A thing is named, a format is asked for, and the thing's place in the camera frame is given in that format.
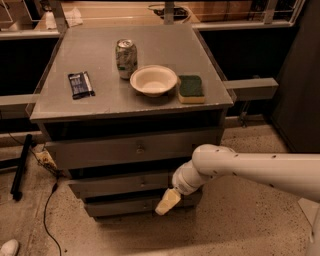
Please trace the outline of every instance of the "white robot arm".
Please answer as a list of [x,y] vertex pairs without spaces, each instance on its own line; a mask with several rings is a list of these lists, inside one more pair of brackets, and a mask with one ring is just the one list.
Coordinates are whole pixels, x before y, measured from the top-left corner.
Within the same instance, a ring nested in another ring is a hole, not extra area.
[[180,201],[181,194],[189,195],[224,175],[237,175],[320,202],[320,154],[236,153],[227,147],[205,144],[196,148],[192,160],[174,173],[173,189],[166,191],[156,212],[165,214]]

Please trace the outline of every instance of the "soda can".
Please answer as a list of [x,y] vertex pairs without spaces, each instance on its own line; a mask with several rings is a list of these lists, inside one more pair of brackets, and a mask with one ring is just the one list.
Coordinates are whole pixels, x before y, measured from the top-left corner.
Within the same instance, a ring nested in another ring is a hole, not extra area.
[[120,39],[116,46],[116,62],[119,75],[130,79],[138,68],[137,47],[130,39]]

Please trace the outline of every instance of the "gray counter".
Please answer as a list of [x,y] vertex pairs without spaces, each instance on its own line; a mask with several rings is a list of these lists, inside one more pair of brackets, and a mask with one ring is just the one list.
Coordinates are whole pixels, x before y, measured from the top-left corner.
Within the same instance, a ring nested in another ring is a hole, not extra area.
[[[177,75],[199,75],[204,104],[181,104],[176,89],[149,98],[119,78],[115,46],[121,38],[134,41],[138,67],[163,65]],[[88,71],[94,97],[72,99],[67,75]],[[111,118],[226,109],[233,102],[190,24],[71,28],[67,31],[30,117],[32,122]]]

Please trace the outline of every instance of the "drawer cabinet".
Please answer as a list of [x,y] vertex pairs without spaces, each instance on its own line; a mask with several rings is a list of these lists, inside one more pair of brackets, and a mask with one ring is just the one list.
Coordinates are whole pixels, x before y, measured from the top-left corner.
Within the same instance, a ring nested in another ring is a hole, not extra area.
[[[141,67],[162,65],[177,75],[200,76],[205,102],[182,104],[178,87],[157,98],[136,93],[116,70],[114,47],[124,36],[141,49]],[[220,144],[233,101],[203,42],[190,24],[66,31],[30,120],[89,216],[153,211],[171,186],[172,172],[194,149]],[[73,100],[67,74],[85,70],[95,96]],[[179,205],[196,204],[194,196]]]
[[195,147],[216,143],[223,130],[215,127],[47,143],[60,169],[104,166],[191,156]]
[[83,201],[92,197],[165,189],[168,186],[168,171],[166,170],[111,175],[69,182],[73,193]]
[[[201,192],[198,191],[186,198],[182,198],[175,207],[192,207],[197,205],[200,199]],[[159,195],[148,195],[145,197],[136,197],[132,200],[117,200],[85,204],[85,209],[88,215],[96,218],[96,220],[103,216],[115,216],[129,213],[150,212],[152,214],[160,200],[161,197],[159,197]]]

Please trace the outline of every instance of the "drawer handle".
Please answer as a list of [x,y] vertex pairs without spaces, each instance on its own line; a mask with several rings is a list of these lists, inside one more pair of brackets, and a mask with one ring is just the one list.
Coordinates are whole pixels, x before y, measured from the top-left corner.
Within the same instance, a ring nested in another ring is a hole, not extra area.
[[144,147],[142,145],[138,145],[137,147],[137,154],[140,155],[140,154],[143,154],[145,151]]

